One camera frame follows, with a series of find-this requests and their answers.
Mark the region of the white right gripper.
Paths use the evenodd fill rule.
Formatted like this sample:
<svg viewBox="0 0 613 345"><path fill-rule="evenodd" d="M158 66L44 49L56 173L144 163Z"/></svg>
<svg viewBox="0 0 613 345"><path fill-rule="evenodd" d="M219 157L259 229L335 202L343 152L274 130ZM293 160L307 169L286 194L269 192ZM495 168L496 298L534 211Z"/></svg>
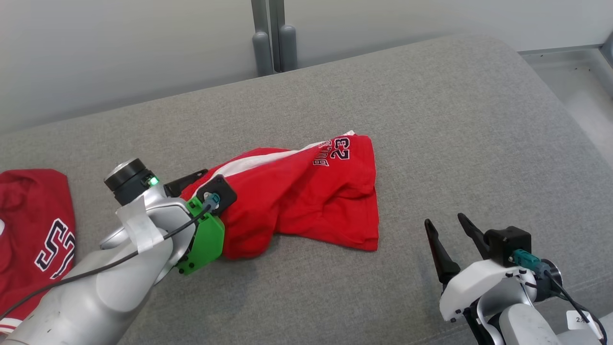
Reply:
<svg viewBox="0 0 613 345"><path fill-rule="evenodd" d="M482 259L488 260L489 244L484 233L466 214L458 213L457 217ZM447 253L438 230L429 218L425 219L424 227L439 282L447 284L440 299L440 312L445 321L458 318L475 301L478 317L482 320L514 304L534 305L538 293L534 288L536 280L532 271L519 266L504 268L493 261L475 262L461 271Z"/></svg>

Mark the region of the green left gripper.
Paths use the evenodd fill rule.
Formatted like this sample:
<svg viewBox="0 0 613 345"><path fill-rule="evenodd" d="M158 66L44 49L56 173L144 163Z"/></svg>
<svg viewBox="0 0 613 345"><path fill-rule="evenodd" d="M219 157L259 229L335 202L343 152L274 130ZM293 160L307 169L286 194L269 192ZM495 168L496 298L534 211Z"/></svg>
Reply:
<svg viewBox="0 0 613 345"><path fill-rule="evenodd" d="M182 191L195 183L208 170L195 171L164 184L164 191L170 198L179 198ZM218 195L208 195L206 198L195 196L187 203L191 215L196 218L196 230L188 251L178 262L178 273L188 276L198 269L218 259L223 252L225 226L222 220L213 215L221 201Z"/></svg>

